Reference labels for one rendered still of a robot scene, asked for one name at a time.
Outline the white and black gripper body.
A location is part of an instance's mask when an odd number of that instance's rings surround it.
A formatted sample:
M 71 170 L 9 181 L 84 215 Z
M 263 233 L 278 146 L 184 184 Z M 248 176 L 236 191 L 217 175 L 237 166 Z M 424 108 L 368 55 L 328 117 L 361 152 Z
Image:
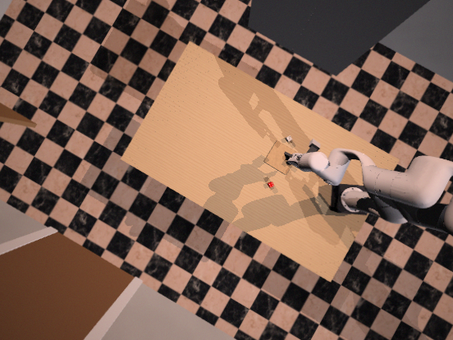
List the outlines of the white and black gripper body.
M 293 154 L 292 154 L 292 158 L 289 158 L 289 159 L 288 159 L 288 162 L 289 162 L 290 164 L 294 165 L 295 167 L 297 167 L 298 169 L 300 169 L 300 170 L 303 171 L 303 172 L 311 172 L 311 171 L 305 171 L 305 170 L 301 169 L 300 166 L 298 166 L 298 165 L 299 165 L 299 164 L 298 164 L 298 158 L 296 157 L 297 154 L 300 154 L 300 153 L 293 153 Z

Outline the brown square mat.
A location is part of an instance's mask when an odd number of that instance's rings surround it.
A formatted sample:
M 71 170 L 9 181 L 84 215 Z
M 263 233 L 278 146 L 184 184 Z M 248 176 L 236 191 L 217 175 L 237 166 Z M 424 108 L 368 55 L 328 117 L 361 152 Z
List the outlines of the brown square mat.
M 264 162 L 278 171 L 287 174 L 292 164 L 289 165 L 286 163 L 287 160 L 285 160 L 286 158 L 284 155 L 285 151 L 289 154 L 297 153 L 277 140 Z

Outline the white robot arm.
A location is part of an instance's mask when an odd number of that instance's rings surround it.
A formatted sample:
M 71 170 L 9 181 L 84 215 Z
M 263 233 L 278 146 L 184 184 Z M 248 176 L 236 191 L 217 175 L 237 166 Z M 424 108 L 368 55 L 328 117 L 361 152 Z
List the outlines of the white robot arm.
M 351 159 L 361 162 L 367 192 L 357 192 L 361 190 L 356 187 L 344 190 L 341 203 L 348 211 L 372 214 L 389 223 L 409 222 L 453 236 L 453 196 L 449 204 L 436 203 L 448 181 L 453 182 L 453 162 L 418 156 L 407 172 L 397 172 L 378 168 L 369 156 L 356 150 L 336 148 L 327 157 L 317 152 L 319 149 L 320 143 L 312 139 L 307 153 L 297 154 L 298 164 L 332 186 L 341 183 Z

